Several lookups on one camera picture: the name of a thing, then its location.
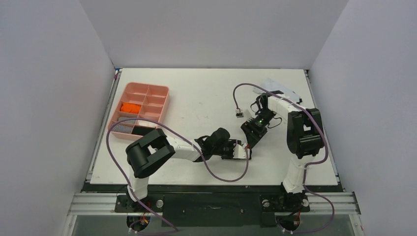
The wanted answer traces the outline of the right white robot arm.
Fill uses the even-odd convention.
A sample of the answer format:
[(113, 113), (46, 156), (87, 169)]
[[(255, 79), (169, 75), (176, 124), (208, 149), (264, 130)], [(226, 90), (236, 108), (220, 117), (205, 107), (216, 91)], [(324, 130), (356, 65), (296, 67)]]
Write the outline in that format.
[(306, 164), (324, 147), (323, 126), (320, 111), (307, 109), (288, 98), (278, 98), (263, 93), (259, 96), (259, 109), (256, 116), (248, 118), (242, 125), (249, 148), (267, 133), (270, 121), (279, 115), (287, 121), (287, 147), (293, 154), (287, 174), (281, 183), (277, 197), (278, 205), (284, 211), (295, 211), (307, 205), (305, 196)]

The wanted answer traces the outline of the orange underwear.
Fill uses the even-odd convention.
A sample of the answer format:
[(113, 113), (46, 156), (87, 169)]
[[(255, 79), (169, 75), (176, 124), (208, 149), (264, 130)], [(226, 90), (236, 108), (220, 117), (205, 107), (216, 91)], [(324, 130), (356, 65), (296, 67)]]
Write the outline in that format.
[(122, 102), (120, 111), (124, 113), (138, 114), (141, 110), (141, 105), (134, 103)]

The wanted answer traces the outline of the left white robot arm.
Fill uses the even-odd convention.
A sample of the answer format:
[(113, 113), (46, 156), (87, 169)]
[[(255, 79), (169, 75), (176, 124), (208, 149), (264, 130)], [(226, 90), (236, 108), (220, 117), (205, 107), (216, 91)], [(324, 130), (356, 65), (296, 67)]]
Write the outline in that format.
[(230, 133), (224, 128), (218, 128), (209, 136), (201, 136), (191, 144), (167, 136), (158, 128), (130, 144), (126, 154), (130, 166), (127, 204), (134, 211), (141, 211), (147, 204), (149, 177), (169, 159), (202, 162), (219, 156), (223, 160), (248, 161), (252, 151), (248, 144), (231, 139)]

